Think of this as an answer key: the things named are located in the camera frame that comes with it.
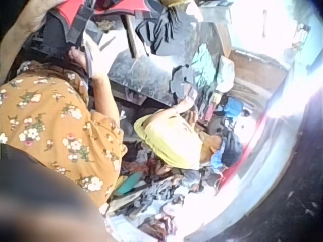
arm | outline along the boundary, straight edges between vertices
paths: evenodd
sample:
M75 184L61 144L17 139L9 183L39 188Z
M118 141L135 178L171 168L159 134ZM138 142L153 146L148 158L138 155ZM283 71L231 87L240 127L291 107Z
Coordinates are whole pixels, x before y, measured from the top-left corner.
M180 101L179 104L177 104L174 107L168 108L166 110L163 110L161 112L157 112L150 116L144 123L143 123L143 128L145 129L148 124L158 122L161 120L166 120L170 117L179 115L180 113L184 113L188 111L194 104L193 99L190 97L186 97L182 101Z
M119 111L112 96L111 85L107 75L98 80L93 80L93 85L96 111L114 119L117 126L120 126Z
M30 34L15 23L4 36L0 45L0 85L5 82L12 63Z
M29 0L0 44L0 85L4 83L24 42L43 25L47 11L64 1Z

teal garment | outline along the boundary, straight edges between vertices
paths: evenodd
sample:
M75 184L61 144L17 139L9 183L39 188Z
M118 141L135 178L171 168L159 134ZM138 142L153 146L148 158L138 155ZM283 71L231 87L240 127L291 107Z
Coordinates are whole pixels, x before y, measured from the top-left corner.
M194 80L197 88L201 88L204 85L211 85L215 80L216 69L206 44L202 44L198 48L198 52L195 54L191 66L194 70Z
M120 187L117 189L117 192L118 193L123 193L123 194L129 192L139 182L142 175L143 175L142 171L132 174L130 177L128 177L128 179L126 179L120 185Z

red fabric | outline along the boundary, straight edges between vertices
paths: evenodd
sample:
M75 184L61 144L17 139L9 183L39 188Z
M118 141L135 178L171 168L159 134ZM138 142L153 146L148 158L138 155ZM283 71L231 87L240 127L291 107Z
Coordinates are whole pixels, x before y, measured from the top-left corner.
M222 180L222 182L220 184L220 188L224 187L229 181L231 181L232 178L238 173L241 166L245 163L248 156L252 152L254 146L256 145L257 141L259 140L259 138L262 134L262 131L266 125L267 120L268 120L268 116L264 115L258 121L258 123L256 125L256 129L255 129L255 133L254 133L252 139L250 140L249 144L247 144L244 147L244 151L243 151L243 154L242 154L240 160L234 166L230 167L230 169L227 169L223 172L223 176L225 177L225 179Z
M66 19L68 26L70 27L73 20L79 10L79 7L85 3L85 0L67 0L66 2L58 5L56 8L60 15Z
M135 10L150 12L145 0L122 0L108 10L95 10L94 12L95 14L109 14L115 12L134 14Z

blurry foreground object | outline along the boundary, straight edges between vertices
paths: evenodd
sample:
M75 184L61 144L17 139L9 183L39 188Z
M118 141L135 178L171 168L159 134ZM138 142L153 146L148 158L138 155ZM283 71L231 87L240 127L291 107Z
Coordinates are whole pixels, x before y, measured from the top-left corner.
M74 182L31 160L0 162L0 240L114 241L91 198Z

wall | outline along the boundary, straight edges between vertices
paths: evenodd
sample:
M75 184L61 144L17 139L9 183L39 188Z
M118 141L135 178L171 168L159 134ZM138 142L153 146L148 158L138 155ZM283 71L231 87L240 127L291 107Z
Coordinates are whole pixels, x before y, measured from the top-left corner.
M251 58L236 51L229 59L235 64L235 85L230 94L240 97L259 115L287 75L278 65Z

